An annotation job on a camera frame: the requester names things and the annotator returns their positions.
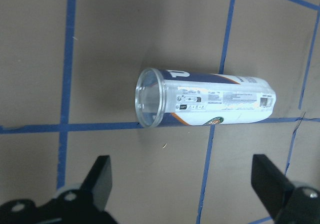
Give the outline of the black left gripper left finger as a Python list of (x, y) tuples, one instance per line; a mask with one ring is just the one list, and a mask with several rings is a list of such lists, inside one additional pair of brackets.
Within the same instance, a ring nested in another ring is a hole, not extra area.
[(109, 155), (98, 156), (80, 190), (91, 193), (93, 205), (102, 212), (107, 205), (112, 186), (111, 158)]

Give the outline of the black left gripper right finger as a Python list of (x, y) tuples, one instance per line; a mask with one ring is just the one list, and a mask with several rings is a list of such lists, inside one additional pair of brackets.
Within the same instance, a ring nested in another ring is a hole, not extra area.
[(271, 216), (276, 218), (288, 203), (295, 186), (265, 154), (254, 154), (251, 186)]

